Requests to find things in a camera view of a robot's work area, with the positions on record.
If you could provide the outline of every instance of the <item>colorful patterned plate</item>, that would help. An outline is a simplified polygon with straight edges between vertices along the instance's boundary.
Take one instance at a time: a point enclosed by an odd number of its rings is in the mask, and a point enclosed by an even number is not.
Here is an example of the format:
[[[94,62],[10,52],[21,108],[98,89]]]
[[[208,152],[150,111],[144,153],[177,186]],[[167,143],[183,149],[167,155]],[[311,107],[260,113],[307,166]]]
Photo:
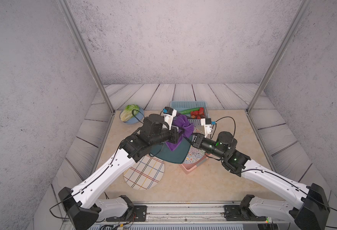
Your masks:
[[[164,172],[163,160],[145,155],[124,172],[124,180],[134,189],[146,190],[158,184]]]
[[[194,128],[194,132],[202,133],[199,129]],[[204,150],[196,149],[190,146],[187,157],[185,158],[183,164],[192,164],[199,161],[204,156]]]

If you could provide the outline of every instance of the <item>wire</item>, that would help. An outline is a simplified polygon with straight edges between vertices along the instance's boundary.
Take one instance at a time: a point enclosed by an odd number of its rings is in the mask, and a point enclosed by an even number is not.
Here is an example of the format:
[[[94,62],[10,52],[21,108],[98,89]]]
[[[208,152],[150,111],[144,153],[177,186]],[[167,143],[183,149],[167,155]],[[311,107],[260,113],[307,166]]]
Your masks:
[[[102,225],[99,230],[105,230],[107,227],[110,227],[110,228],[113,228],[114,226],[111,225],[111,224],[105,224],[105,225]]]
[[[136,214],[134,212],[133,223],[131,223],[131,225],[129,227],[127,227],[126,229],[129,229],[134,224],[135,217],[136,217]]]
[[[241,214],[231,215],[231,216],[227,216],[227,217],[226,217],[226,213],[223,214],[223,218],[225,218],[225,219],[232,218],[232,217],[235,217],[235,216],[241,216]]]
[[[163,145],[164,145],[165,143],[162,143],[162,147],[161,147],[161,149],[158,151],[158,153],[156,153],[156,154],[153,154],[153,153],[149,153],[149,155],[150,156],[157,156],[162,150],[163,150]]]
[[[216,131],[216,128],[217,128],[217,122],[218,122],[219,120],[223,119],[223,118],[225,118],[225,117],[221,117],[220,119],[218,119],[218,120],[215,122],[215,130],[213,131],[212,136],[209,137],[210,139],[212,139],[213,136],[215,135],[215,131]],[[231,140],[231,144],[232,144],[232,143],[233,143],[233,140],[234,140],[234,136],[235,136],[235,131],[236,131],[236,122],[235,122],[235,120],[234,120],[232,117],[229,117],[229,118],[231,118],[231,119],[234,121],[234,134],[233,134],[233,139]]]
[[[221,158],[220,158],[220,159],[213,158],[213,157],[211,157],[211,156],[208,156],[206,153],[207,153],[207,152],[204,152],[204,155],[206,155],[206,157],[208,157],[208,158],[212,158],[212,159],[215,159],[215,160],[217,160],[217,161],[221,161]]]
[[[139,113],[141,113],[141,114],[143,115],[143,117],[145,118],[144,114],[143,114],[142,112],[140,112],[139,110],[137,110],[137,109],[132,109],[132,110],[131,110],[131,114],[133,114],[133,116],[134,116],[140,123],[143,124],[143,122],[141,122],[141,121],[138,119],[138,117],[136,117],[136,116],[134,115],[134,110],[135,110],[135,111],[138,111]]]
[[[265,171],[265,170],[255,169],[255,168],[250,168],[250,169],[244,170],[244,171],[242,171],[242,172],[247,172],[247,171],[252,171],[252,170],[269,173],[269,174],[271,174],[271,175],[274,175],[274,176],[276,176],[276,177],[278,177],[278,178],[280,178],[280,179],[286,181],[286,182],[289,183],[291,186],[295,187],[295,185],[293,185],[292,183],[288,182],[288,181],[285,180],[284,178],[282,178],[282,177],[280,177],[280,176],[278,176],[278,175],[276,175],[276,174],[273,174],[273,173],[271,173],[271,172]],[[330,208],[330,209],[332,209],[332,210],[337,211],[337,209],[334,209],[334,208],[332,208],[332,207],[330,207],[330,206],[328,206],[328,205],[325,205],[325,204],[319,202],[318,200],[316,200],[314,197],[309,196],[309,195],[308,195],[306,192],[304,192],[303,190],[301,190],[301,189],[299,189],[299,188],[297,188],[297,189],[300,190],[302,193],[304,193],[304,194],[305,194],[306,196],[308,196],[309,198],[312,198],[314,201],[316,201],[316,202],[318,202],[319,204],[325,206],[326,208]]]
[[[62,201],[60,201],[59,203],[55,204],[54,206],[52,206],[52,207],[49,209],[51,215],[53,215],[54,217],[59,218],[59,219],[66,219],[66,220],[68,220],[69,218],[64,218],[64,217],[55,216],[55,215],[52,213],[51,209],[54,208],[54,207],[56,207],[57,205],[61,204],[61,203],[64,202],[65,200],[68,200],[68,199],[72,198],[73,196],[75,196],[75,195],[77,195],[77,194],[79,194],[79,193],[80,193],[80,192],[77,192],[77,193],[75,193],[74,195],[72,195],[72,196],[70,196],[70,197],[68,197],[68,198],[66,198],[66,199],[64,199],[64,200],[62,200]]]
[[[121,143],[122,143],[123,141],[124,141],[124,140],[122,140],[122,141],[120,142],[119,146],[117,147],[117,149],[116,149],[116,151],[115,151],[115,154],[114,154],[114,157],[113,157],[111,163],[114,161],[115,156],[116,156],[116,153],[117,153],[117,151],[118,151],[118,149],[119,149],[119,147],[120,147],[120,145],[121,145]],[[110,167],[110,165],[107,166],[107,168],[106,168],[106,169],[105,169],[105,170],[104,170],[104,171],[103,171],[103,172],[102,172],[96,179],[94,179],[91,183],[95,182],[95,181],[96,181],[96,180],[97,180],[97,179],[98,179],[104,172],[106,172],[106,170]],[[89,183],[87,186],[85,186],[85,187],[82,189],[82,191],[83,191],[84,189],[86,189],[88,186],[90,186],[91,183]],[[54,217],[59,218],[59,219],[69,219],[69,218],[63,218],[63,217],[55,216],[55,215],[52,213],[51,209],[54,208],[55,206],[61,204],[61,203],[64,202],[65,200],[68,200],[68,199],[72,198],[73,196],[75,196],[75,195],[77,195],[77,194],[79,194],[79,193],[80,193],[80,191],[77,192],[77,193],[75,193],[74,195],[72,195],[72,196],[70,196],[70,197],[68,197],[68,198],[66,198],[66,199],[64,199],[64,200],[62,200],[62,201],[60,201],[59,203],[55,204],[54,206],[52,206],[52,207],[49,209],[51,215],[53,215]]]

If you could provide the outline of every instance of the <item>lettuce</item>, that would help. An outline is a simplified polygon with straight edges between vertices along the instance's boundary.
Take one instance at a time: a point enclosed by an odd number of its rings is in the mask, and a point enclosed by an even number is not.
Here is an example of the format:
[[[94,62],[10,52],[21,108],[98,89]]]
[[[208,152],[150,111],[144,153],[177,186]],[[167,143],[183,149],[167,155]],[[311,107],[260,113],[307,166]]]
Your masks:
[[[137,106],[136,104],[129,104],[121,112],[120,120],[122,122],[127,122],[128,120],[130,120],[133,117],[133,114],[131,113],[133,109],[137,110],[137,111],[134,110],[134,115],[137,115],[139,111],[139,106]]]

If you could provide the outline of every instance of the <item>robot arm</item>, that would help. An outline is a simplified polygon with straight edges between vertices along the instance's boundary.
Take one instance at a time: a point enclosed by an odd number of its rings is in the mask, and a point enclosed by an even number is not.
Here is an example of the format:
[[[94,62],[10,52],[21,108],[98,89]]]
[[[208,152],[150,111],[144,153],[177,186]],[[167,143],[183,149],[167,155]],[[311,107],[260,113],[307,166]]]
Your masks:
[[[292,181],[258,164],[235,149],[237,141],[229,132],[220,132],[216,141],[203,134],[194,135],[192,146],[219,157],[228,172],[252,180],[285,199],[264,200],[247,195],[239,211],[244,220],[269,216],[294,222],[302,230],[325,228],[330,210],[324,206],[328,201],[322,187]]]
[[[153,145],[166,141],[177,143],[180,134],[171,129],[171,124],[173,117],[178,115],[176,110],[165,107],[163,116],[151,114],[145,117],[143,126],[126,137],[115,154],[96,172],[72,189],[65,187],[59,192],[61,203],[76,230],[88,229],[104,218],[131,217],[134,205],[126,196],[110,200],[97,198],[121,173],[150,153]],[[219,133],[217,141],[206,138],[211,134],[212,122],[209,119],[201,122],[206,133],[194,133],[192,146],[219,157],[228,172],[257,182],[285,199],[264,200],[247,195],[239,210],[244,220],[250,220],[252,216],[269,216],[295,222],[303,230],[324,229],[329,209],[315,202],[328,204],[321,187],[315,184],[308,187],[268,170],[237,151],[237,140],[229,132]]]

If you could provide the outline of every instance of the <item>gray concrete wall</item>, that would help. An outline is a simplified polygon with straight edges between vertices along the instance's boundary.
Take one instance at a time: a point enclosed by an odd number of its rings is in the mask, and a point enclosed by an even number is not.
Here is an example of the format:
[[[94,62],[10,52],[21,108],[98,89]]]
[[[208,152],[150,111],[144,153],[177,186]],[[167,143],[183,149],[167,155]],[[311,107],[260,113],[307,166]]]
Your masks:
[[[337,0],[315,0],[265,92],[337,196]]]
[[[300,0],[67,0],[103,84],[258,83]]]
[[[97,91],[55,0],[0,1],[0,229],[25,229]]]

